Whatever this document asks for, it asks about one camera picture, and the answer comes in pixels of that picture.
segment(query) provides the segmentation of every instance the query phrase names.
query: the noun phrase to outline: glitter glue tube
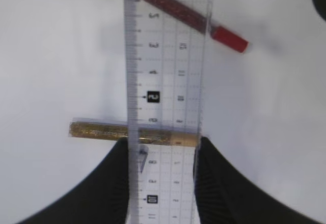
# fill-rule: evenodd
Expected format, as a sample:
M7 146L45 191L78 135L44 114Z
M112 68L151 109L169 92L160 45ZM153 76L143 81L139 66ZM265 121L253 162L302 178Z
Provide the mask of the glitter glue tube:
M144 0L147 3L157 7L163 12L178 19L184 24L194 28L202 34L206 33L207 19L195 10L176 0ZM233 50L244 53L249 45L249 42L231 32L221 25L210 26L210 36L212 39L223 43Z
M128 136L128 128L123 125L77 121L70 124L69 134L71 137L117 141L121 137ZM199 136L193 133L149 128L140 128L139 130L141 144L195 147L198 139Z

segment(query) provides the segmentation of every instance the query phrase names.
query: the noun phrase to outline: white background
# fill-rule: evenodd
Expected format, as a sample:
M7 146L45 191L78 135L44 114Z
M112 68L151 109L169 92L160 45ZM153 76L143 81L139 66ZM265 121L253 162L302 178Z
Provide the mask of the white background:
M44 208L113 142L68 137L73 118L126 120L122 0L0 0L0 223ZM311 0L215 0L253 43L211 42L204 134L263 190L326 222L326 23Z

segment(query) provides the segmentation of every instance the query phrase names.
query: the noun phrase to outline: black number label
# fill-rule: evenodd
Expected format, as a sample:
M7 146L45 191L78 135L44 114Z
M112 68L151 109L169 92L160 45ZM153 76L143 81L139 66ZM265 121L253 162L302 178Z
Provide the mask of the black number label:
M147 195L147 204L157 204L158 196L157 195Z
M180 49L180 50L187 49L187 44L186 44L186 43L180 43L180 45L179 45L179 49Z
M148 15L149 18L153 19L153 18L159 18L159 14L152 14L152 13L149 13Z
M159 103L159 92L158 91L148 91L147 92L147 102L148 103Z
M158 42L156 42L156 43L150 42L150 43L148 43L148 46L151 47L151 48L158 48L159 44L158 44Z

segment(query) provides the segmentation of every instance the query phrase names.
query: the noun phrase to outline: transparent acrylic ruler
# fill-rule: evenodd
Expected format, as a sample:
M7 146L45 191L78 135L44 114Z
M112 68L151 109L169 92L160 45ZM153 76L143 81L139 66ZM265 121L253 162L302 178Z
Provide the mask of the transparent acrylic ruler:
M212 0L177 0L209 17ZM144 0L124 0L131 224L194 223L205 33ZM140 128L171 143L139 144Z

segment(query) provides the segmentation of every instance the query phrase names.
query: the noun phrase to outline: gold glitter tube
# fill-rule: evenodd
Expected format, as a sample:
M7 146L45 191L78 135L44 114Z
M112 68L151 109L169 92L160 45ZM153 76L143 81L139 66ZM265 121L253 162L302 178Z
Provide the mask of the gold glitter tube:
M117 141L121 137L128 136L128 129L126 126L121 125L72 122L70 124L69 134L72 137ZM195 147L198 144L198 138L197 134L177 131L144 128L139 130L141 144Z

